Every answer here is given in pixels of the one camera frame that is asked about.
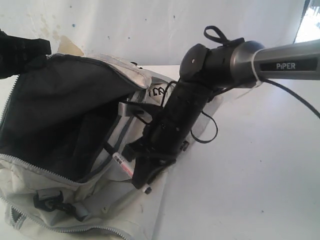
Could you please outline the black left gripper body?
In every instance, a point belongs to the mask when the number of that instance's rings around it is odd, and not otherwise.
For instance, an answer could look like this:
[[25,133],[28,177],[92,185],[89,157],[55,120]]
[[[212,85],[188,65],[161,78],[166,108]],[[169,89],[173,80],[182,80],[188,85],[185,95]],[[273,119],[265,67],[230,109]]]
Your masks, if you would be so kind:
[[0,32],[0,78],[24,74],[46,66],[52,54],[51,43],[42,38],[29,39]]

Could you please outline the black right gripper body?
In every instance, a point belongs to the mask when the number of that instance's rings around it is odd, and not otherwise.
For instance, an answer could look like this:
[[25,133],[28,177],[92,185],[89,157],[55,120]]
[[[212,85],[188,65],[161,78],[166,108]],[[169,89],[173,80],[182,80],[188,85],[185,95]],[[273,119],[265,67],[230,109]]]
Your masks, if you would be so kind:
[[194,109],[163,109],[150,122],[142,118],[142,110],[133,115],[145,124],[142,136],[124,148],[128,161],[138,165],[170,165],[176,161],[184,141],[198,118]]

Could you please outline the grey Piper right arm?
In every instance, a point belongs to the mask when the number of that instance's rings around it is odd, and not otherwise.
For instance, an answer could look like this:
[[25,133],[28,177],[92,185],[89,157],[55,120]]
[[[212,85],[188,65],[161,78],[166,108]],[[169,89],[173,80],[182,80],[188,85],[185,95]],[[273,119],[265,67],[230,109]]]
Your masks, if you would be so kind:
[[135,162],[132,184],[141,189],[175,163],[205,105],[218,95],[235,88],[252,88],[259,81],[319,78],[318,40],[273,48],[256,41],[226,43],[214,49],[196,44],[183,57],[179,80],[166,103],[128,105],[135,117],[141,113],[152,117],[142,136],[123,151]]

